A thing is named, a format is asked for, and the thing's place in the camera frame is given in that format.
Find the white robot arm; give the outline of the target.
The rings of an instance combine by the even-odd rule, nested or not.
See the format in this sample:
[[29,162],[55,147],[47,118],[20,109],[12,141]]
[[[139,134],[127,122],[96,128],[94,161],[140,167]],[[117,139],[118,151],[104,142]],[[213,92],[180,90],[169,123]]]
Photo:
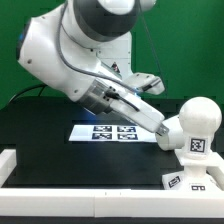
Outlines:
[[139,94],[164,91],[160,77],[131,71],[130,30],[156,0],[66,0],[33,17],[18,41],[22,67],[94,113],[115,112],[159,135],[164,115]]

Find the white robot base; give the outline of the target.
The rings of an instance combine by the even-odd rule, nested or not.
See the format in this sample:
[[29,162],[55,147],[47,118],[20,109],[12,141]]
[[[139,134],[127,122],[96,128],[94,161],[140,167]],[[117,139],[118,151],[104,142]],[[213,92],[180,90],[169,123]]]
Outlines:
[[130,32],[98,45],[96,56],[102,62],[102,74],[124,82],[133,74],[131,69],[132,35]]

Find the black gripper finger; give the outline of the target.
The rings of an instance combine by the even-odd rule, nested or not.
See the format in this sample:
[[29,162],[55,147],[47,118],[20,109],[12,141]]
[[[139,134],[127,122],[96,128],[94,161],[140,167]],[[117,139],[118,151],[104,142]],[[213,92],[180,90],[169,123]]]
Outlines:
[[163,136],[165,134],[167,134],[169,132],[169,128],[166,127],[164,124],[162,124],[158,130],[156,131],[156,133],[159,135],[159,136]]

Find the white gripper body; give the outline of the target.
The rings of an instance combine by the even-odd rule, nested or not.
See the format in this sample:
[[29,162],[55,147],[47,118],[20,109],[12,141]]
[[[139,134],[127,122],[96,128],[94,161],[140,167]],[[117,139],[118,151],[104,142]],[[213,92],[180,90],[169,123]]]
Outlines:
[[108,91],[107,96],[113,111],[151,133],[156,133],[165,119],[161,112],[131,93]]

